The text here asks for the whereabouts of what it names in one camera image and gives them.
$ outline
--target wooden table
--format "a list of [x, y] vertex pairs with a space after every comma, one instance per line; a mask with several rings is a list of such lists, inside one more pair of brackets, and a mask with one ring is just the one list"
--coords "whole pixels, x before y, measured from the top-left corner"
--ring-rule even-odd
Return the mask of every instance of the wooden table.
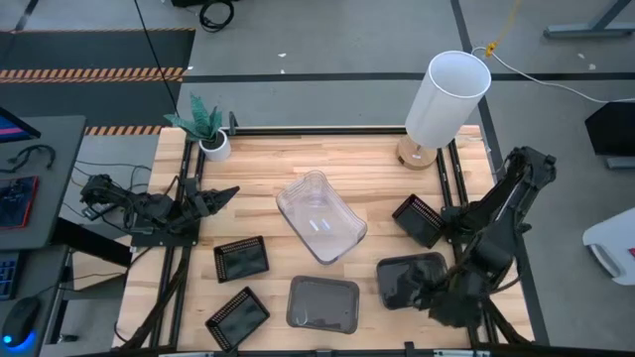
[[[150, 191], [163, 191], [179, 172], [184, 132], [164, 129], [150, 179]], [[200, 240], [190, 258], [190, 272], [179, 337], [179, 350], [219, 348], [204, 323], [245, 286], [271, 312], [271, 317], [240, 345], [240, 350], [403, 349], [404, 341], [417, 348], [468, 347], [464, 328], [444, 327], [427, 311], [406, 308], [390, 311], [377, 295], [376, 265], [383, 258], [428, 252], [406, 236], [391, 214], [415, 193], [436, 210], [444, 205], [436, 166], [424, 171], [402, 167], [395, 155], [399, 135], [248, 136], [232, 137], [232, 155], [223, 163], [206, 162], [203, 189], [240, 185], [238, 194], [218, 214], [201, 223]], [[464, 126], [456, 138], [470, 200], [479, 199], [493, 185], [478, 126]], [[198, 149], [190, 161], [190, 173]], [[449, 155], [446, 166], [451, 171]], [[320, 170], [352, 210], [368, 224], [366, 237], [339, 261], [323, 266], [311, 255], [276, 205], [285, 186], [311, 170]], [[458, 202], [453, 179], [452, 200]], [[265, 237], [270, 271], [220, 285], [216, 280], [213, 248], [240, 239]], [[451, 248], [440, 241], [433, 251], [449, 266]], [[155, 303], [165, 250], [155, 248], [130, 271], [119, 314], [118, 329], [129, 337]], [[297, 275], [356, 282], [360, 289], [359, 324], [351, 335], [287, 324], [291, 279]], [[493, 300], [525, 337], [533, 338], [519, 285]], [[162, 342], [167, 343], [172, 308], [166, 310]], [[115, 337], [114, 345], [120, 345]]]

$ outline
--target black mesh tray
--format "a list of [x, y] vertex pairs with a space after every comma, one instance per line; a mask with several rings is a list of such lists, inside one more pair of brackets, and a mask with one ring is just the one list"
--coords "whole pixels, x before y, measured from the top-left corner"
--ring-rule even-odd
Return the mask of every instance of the black mesh tray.
[[219, 283], [269, 270], [265, 240], [262, 236], [215, 247], [214, 261]]
[[223, 352], [231, 352], [269, 318], [267, 308], [249, 287], [215, 313], [205, 326]]
[[397, 208], [393, 218], [409, 236], [426, 248], [432, 248], [444, 235], [444, 220], [415, 194]]

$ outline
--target gray plastic tray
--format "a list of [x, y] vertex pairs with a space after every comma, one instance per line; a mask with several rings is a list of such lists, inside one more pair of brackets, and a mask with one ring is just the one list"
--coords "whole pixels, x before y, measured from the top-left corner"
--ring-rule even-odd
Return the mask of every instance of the gray plastic tray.
[[359, 314], [356, 283], [313, 277], [291, 281], [287, 323], [333, 332], [353, 333]]

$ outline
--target concrete floor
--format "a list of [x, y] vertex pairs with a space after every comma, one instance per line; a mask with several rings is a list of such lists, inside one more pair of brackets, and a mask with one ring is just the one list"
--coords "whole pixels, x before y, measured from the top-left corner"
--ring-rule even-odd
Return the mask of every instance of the concrete floor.
[[[0, 29], [15, 26], [27, 3], [8, 0], [9, 11], [0, 13]], [[459, 3], [475, 46], [497, 37], [512, 7], [508, 0]], [[542, 37], [545, 26], [586, 22], [610, 3], [525, 1], [497, 54], [527, 72], [635, 72], [632, 37], [555, 41]], [[148, 27], [198, 27], [195, 14], [173, 8], [169, 1], [139, 0], [139, 4]], [[423, 72], [437, 53], [461, 49], [450, 3], [444, 0], [242, 0], [235, 6], [236, 17], [226, 30], [215, 35], [196, 32], [189, 75]], [[618, 20], [635, 21], [635, 5]], [[129, 0], [47, 0], [40, 1], [26, 28], [140, 27]], [[486, 63], [492, 72], [506, 72], [492, 59]], [[635, 96], [633, 81], [565, 84], [607, 99]], [[224, 111], [234, 111], [242, 126], [402, 124], [418, 85], [414, 80], [186, 83], [179, 108], [188, 116], [188, 94], [193, 92]], [[558, 158], [558, 179], [536, 200], [527, 218], [534, 229], [525, 235], [551, 344], [635, 350], [635, 287], [612, 283], [581, 245], [586, 228], [635, 205], [635, 173], [606, 170], [588, 142], [583, 120], [600, 105], [526, 81], [495, 81], [487, 100], [503, 156], [515, 146], [530, 145]], [[477, 111], [468, 123], [481, 124]], [[156, 140], [86, 138], [80, 156], [93, 162], [125, 158], [151, 165]], [[97, 149], [104, 146], [109, 149]], [[108, 172], [121, 182], [130, 175], [128, 169], [91, 172]], [[138, 181], [146, 177], [139, 175]], [[66, 201], [80, 208], [76, 195], [76, 189], [70, 189]], [[73, 219], [66, 208], [63, 215]], [[105, 294], [116, 289], [105, 289]], [[91, 308], [87, 306], [103, 311], [103, 323], [84, 325], [83, 311]], [[43, 355], [107, 349], [110, 339], [103, 335], [112, 336], [117, 310], [116, 298], [71, 305], [63, 332], [79, 333], [81, 347], [51, 346]]]

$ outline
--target potted plant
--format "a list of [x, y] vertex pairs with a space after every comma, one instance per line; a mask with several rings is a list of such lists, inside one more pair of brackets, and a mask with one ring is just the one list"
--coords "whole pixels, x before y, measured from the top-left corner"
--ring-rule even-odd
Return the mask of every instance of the potted plant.
[[190, 93], [191, 116], [193, 121], [180, 118], [178, 115], [164, 115], [173, 125], [188, 133], [188, 140], [198, 141], [208, 159], [219, 162], [229, 158], [231, 146], [227, 135], [220, 130], [222, 112], [214, 107], [211, 114], [207, 112], [199, 96]]

